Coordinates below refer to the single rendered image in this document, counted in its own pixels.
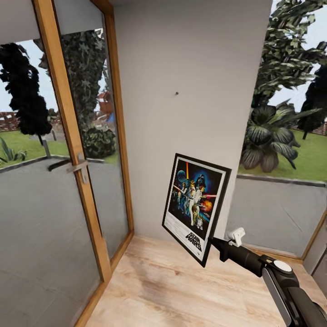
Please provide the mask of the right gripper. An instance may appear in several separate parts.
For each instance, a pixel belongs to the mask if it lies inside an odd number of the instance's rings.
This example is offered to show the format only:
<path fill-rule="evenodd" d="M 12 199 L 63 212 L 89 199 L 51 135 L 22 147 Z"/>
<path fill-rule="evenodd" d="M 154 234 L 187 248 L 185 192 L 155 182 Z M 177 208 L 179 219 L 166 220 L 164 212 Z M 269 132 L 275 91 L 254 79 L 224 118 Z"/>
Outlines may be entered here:
<path fill-rule="evenodd" d="M 220 251 L 220 260 L 222 262 L 231 259 L 246 269 L 246 260 L 251 252 L 249 249 L 246 249 L 243 246 L 236 247 L 234 245 L 230 245 L 229 241 L 224 241 L 219 238 L 208 238 L 208 241 Z"/>

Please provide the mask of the poster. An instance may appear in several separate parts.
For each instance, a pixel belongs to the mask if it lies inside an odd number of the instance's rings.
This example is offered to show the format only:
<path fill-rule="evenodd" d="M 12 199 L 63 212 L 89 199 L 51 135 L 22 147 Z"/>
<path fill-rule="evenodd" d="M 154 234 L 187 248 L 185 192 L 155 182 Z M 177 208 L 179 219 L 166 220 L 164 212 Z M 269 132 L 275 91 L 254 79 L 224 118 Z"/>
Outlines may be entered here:
<path fill-rule="evenodd" d="M 175 154 L 162 226 L 205 268 L 232 169 Z"/>

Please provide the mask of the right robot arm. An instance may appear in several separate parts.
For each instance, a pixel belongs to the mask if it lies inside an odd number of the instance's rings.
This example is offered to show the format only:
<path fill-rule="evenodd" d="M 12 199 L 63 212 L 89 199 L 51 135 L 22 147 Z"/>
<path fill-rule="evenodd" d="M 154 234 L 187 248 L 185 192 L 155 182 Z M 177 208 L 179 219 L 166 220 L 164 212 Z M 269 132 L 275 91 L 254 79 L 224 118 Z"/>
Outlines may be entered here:
<path fill-rule="evenodd" d="M 220 251 L 222 262 L 231 259 L 263 277 L 287 327 L 327 327 L 327 314 L 300 288 L 293 269 L 280 260 L 257 255 L 241 246 L 244 235 L 244 229 L 239 227 L 228 234 L 230 241 L 219 238 L 208 238 L 208 241 Z"/>

